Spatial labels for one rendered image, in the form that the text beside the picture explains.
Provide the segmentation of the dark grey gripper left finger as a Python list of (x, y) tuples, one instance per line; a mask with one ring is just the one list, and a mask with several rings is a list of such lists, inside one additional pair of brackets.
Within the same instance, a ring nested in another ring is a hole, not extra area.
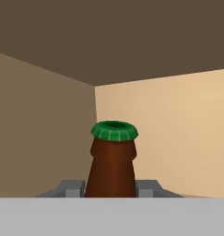
[(44, 192), (39, 197), (83, 197), (85, 191), (84, 180), (62, 180), (56, 188)]

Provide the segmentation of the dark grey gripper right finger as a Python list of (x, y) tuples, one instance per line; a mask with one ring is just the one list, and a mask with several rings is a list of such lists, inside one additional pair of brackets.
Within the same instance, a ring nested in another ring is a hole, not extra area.
[(137, 197), (180, 197), (161, 187), (157, 180), (136, 180)]

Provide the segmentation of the brown bottle with green cap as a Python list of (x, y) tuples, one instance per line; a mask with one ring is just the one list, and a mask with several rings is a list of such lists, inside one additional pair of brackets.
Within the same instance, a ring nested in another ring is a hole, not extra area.
[(93, 161), (85, 197), (136, 197), (136, 128), (126, 122), (102, 121), (91, 134)]

